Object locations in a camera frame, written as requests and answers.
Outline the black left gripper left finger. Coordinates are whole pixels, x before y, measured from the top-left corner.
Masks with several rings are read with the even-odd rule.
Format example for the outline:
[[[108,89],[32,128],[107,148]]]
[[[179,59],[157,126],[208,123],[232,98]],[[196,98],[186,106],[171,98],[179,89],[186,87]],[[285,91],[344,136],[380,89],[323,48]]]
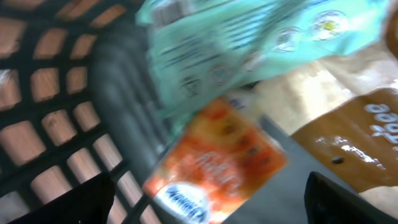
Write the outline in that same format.
[[[116,187],[103,172],[10,224],[105,224]]]

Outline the orange Kleenex tissue pack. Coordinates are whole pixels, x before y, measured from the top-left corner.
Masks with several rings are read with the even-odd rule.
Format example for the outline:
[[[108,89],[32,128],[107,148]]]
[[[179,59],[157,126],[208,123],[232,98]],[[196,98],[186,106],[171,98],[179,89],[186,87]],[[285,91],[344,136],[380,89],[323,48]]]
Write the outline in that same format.
[[[223,223],[286,163],[277,141],[218,98],[195,115],[143,189],[181,223]]]

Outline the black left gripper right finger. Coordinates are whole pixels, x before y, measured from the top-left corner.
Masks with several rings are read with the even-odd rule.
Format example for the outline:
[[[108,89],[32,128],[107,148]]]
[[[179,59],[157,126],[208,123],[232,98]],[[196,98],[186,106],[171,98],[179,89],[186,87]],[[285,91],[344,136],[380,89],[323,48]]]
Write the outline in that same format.
[[[309,224],[397,224],[380,211],[319,172],[311,172],[304,193]]]

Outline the brown paper bread bag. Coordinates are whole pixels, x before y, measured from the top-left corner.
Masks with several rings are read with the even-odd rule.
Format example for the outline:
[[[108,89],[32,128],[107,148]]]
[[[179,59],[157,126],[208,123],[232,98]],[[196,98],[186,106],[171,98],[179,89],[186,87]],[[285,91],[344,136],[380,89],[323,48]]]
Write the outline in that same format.
[[[382,39],[255,87],[257,112],[350,185],[397,216],[397,2]]]

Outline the mint wet wipes pack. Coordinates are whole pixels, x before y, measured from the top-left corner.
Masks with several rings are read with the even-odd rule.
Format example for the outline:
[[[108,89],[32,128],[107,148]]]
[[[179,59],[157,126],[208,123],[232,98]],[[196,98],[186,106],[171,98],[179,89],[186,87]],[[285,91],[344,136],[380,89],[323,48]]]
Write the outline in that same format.
[[[346,56],[380,39],[390,1],[145,1],[136,22],[148,31],[149,70],[163,118],[188,118],[233,88],[262,82],[262,107],[316,111],[343,100],[303,74],[311,62]]]

